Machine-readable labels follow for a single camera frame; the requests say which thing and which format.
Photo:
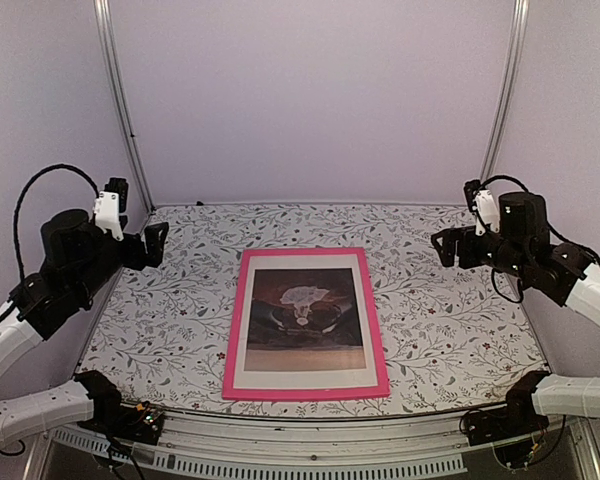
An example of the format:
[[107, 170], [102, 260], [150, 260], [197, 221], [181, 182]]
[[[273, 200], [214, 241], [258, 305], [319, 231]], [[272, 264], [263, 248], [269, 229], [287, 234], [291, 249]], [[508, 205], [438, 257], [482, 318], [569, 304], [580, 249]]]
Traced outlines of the photo print with white border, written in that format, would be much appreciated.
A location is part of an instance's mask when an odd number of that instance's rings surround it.
[[244, 369], [314, 372], [366, 368], [350, 268], [257, 269]]

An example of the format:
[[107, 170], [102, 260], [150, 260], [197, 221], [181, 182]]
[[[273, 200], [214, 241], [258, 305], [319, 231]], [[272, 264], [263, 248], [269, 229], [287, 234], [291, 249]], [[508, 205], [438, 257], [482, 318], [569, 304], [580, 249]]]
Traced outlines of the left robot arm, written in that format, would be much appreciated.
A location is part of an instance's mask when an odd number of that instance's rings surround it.
[[[169, 225], [143, 234], [114, 234], [85, 211], [61, 212], [41, 228], [44, 259], [0, 307], [0, 381], [32, 358], [69, 319], [88, 311], [100, 289], [123, 269], [160, 266]], [[142, 413], [122, 404], [112, 381], [97, 370], [69, 377], [48, 389], [27, 382], [17, 398], [0, 400], [0, 451], [58, 426], [84, 423], [105, 435], [146, 424]]]

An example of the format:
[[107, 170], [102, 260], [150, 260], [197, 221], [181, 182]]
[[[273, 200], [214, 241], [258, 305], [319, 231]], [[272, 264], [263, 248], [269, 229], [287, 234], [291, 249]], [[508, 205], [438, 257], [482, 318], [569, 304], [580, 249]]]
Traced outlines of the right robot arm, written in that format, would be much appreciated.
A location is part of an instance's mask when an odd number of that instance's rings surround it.
[[465, 187], [472, 226], [435, 233], [445, 267], [485, 266], [531, 298], [525, 307], [550, 368], [533, 370], [507, 389], [505, 406], [472, 413], [468, 436], [486, 441], [545, 428], [551, 415], [600, 419], [600, 258], [550, 225], [545, 199], [528, 191], [494, 198], [486, 186]]

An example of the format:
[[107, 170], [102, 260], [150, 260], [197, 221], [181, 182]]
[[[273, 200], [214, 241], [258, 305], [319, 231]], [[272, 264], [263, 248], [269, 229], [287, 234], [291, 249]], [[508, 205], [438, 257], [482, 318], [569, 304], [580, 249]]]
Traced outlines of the right aluminium corner post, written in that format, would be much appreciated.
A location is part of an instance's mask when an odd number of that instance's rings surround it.
[[501, 82], [496, 112], [487, 142], [485, 156], [480, 171], [481, 180], [486, 180], [494, 174], [523, 56], [530, 1], [515, 0], [513, 6], [514, 8], [509, 43], [505, 58], [503, 79]]

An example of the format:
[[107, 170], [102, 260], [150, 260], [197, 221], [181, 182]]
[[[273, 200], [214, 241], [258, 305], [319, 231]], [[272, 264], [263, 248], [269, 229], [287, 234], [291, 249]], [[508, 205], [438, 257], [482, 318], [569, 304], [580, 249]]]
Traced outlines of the aluminium corner post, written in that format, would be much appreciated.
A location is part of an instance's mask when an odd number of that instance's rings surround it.
[[494, 174], [523, 56], [530, 1], [515, 0], [513, 6], [514, 8], [509, 43], [505, 58], [503, 79], [501, 82], [496, 112], [487, 142], [485, 156], [480, 171], [481, 180], [486, 180]]
[[105, 71], [108, 77], [114, 109], [118, 118], [130, 169], [137, 184], [144, 209], [148, 213], [153, 213], [155, 204], [150, 192], [145, 169], [141, 162], [135, 130], [124, 90], [122, 71], [115, 44], [110, 2], [107, 0], [95, 0], [93, 4]]

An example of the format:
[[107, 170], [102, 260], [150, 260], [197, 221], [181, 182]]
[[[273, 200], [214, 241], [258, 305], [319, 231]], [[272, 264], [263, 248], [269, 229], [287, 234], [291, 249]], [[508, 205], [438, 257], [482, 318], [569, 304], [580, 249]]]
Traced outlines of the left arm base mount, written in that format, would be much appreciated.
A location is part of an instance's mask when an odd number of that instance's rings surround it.
[[156, 446], [164, 420], [161, 408], [144, 401], [135, 406], [120, 405], [104, 417], [80, 421], [77, 425], [107, 437]]

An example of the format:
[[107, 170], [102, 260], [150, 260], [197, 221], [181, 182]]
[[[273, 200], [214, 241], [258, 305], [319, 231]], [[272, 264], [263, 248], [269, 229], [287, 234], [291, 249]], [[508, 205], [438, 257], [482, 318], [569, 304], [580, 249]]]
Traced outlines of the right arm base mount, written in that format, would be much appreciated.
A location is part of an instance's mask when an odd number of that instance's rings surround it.
[[539, 432], [549, 427], [547, 416], [534, 411], [521, 413], [507, 406], [495, 409], [473, 408], [459, 420], [459, 431], [470, 446], [483, 445]]

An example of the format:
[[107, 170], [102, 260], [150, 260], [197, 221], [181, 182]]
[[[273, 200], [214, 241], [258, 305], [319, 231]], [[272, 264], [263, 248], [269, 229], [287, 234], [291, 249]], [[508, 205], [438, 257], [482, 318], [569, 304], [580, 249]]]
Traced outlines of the left aluminium corner post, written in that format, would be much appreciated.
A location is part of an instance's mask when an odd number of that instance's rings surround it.
[[137, 184], [144, 209], [148, 213], [153, 213], [155, 204], [150, 192], [145, 169], [141, 162], [135, 130], [124, 90], [122, 71], [115, 44], [110, 2], [107, 0], [95, 0], [93, 4], [105, 71], [108, 77], [114, 109], [118, 118], [130, 169]]

